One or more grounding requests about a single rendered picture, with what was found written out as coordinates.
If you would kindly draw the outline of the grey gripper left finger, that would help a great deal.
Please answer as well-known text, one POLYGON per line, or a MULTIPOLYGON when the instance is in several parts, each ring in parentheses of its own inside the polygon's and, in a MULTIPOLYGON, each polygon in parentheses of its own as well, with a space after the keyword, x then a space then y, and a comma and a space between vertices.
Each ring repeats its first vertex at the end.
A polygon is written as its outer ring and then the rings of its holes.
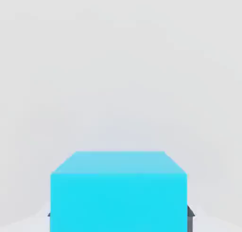
POLYGON ((0 232, 50 232, 50 203, 46 203, 39 212, 21 221, 0 227, 0 232))

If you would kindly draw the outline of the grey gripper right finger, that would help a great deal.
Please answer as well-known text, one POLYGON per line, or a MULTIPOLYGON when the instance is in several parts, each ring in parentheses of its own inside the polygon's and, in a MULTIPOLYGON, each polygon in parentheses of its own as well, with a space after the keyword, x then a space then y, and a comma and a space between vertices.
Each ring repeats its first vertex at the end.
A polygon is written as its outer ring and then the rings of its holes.
POLYGON ((242 232, 241 210, 227 210, 221 215, 211 214, 201 206, 189 206, 188 232, 242 232))

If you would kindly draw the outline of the small cyan cube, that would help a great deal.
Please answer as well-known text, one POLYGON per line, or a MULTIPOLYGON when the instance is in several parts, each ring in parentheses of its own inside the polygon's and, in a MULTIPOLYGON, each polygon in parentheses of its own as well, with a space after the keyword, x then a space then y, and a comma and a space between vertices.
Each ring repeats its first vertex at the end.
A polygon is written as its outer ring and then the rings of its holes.
POLYGON ((76 152, 51 173, 50 232, 187 232, 187 210, 165 152, 76 152))

